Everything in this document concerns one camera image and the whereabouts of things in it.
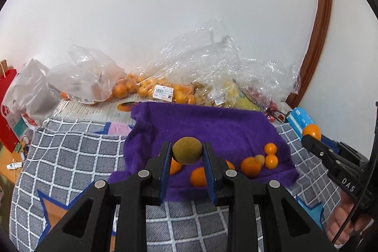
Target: purple towel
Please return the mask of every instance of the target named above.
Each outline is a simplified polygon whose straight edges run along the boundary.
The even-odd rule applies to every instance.
[[[263,167],[256,180],[276,179],[288,187],[299,176],[290,158],[289,146],[261,112],[145,102],[131,109],[131,118],[137,123],[124,145],[127,169],[112,173],[110,183],[125,180],[143,169],[151,157],[160,153],[164,141],[174,144],[186,136],[202,143],[210,142],[215,154],[233,163],[237,171],[243,159],[263,154],[265,144],[273,142],[278,149],[279,164],[274,170]],[[201,166],[202,159],[170,176],[166,200],[207,198],[206,188],[190,186],[191,172]]]

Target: brown wooden trim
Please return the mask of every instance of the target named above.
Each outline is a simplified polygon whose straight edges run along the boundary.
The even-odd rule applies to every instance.
[[[315,73],[328,32],[328,25],[331,18],[331,7],[332,0],[318,0],[318,10],[312,28],[309,48],[301,66],[301,87],[298,94],[291,93],[286,99],[286,103],[288,103],[291,108],[299,105],[299,102],[305,94],[312,76]]]

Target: human hand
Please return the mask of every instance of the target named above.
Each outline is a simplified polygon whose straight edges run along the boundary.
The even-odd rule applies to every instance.
[[[341,191],[341,201],[331,213],[326,227],[326,233],[329,240],[333,240],[348,214],[351,212],[353,205],[354,204],[348,195],[344,191]],[[346,243],[349,240],[352,231],[361,232],[366,228],[370,221],[371,217],[368,214],[361,215],[354,225],[349,221],[339,238],[336,240],[336,244],[341,245]]]

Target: blue gripper pad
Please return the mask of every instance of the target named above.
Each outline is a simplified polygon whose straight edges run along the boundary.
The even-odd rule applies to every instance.
[[[164,143],[164,145],[166,145],[168,148],[165,151],[165,158],[164,158],[163,168],[161,170],[160,181],[159,181],[160,202],[163,202],[167,194],[169,171],[171,170],[171,158],[172,158],[172,145],[168,142],[167,144]]]
[[[217,198],[215,196],[215,177],[212,172],[209,153],[207,152],[204,144],[202,145],[202,161],[203,166],[205,168],[207,192],[209,194],[209,199],[215,205],[217,203]]]

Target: red paper bag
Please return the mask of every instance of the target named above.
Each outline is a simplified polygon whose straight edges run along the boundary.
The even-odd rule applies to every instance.
[[[0,77],[0,102],[3,101],[7,89],[16,75],[17,71],[12,69],[8,70],[5,72],[5,75]],[[9,115],[8,107],[0,104],[0,108],[0,141],[8,150],[13,152],[19,140],[12,127],[9,126],[8,121],[4,118],[4,116]]]

